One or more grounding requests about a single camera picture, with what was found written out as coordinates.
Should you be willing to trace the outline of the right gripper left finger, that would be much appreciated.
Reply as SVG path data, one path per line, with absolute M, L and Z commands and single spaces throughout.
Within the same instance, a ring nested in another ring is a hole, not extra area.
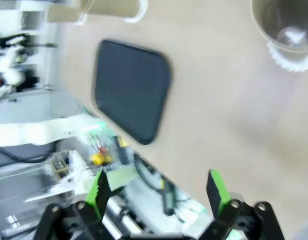
M 70 240 L 76 232 L 86 240 L 110 240 L 112 235 L 102 223 L 108 200 L 112 197 L 106 173 L 100 171 L 85 200 L 66 207 L 49 204 L 38 224 L 39 240 Z

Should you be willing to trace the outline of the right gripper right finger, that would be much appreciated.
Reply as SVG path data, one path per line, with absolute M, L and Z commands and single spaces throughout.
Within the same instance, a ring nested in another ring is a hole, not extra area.
M 233 230 L 242 231 L 248 240 L 283 240 L 272 205 L 267 201 L 253 206 L 232 198 L 219 171 L 209 170 L 206 192 L 213 220 L 200 235 L 201 240 L 225 240 Z

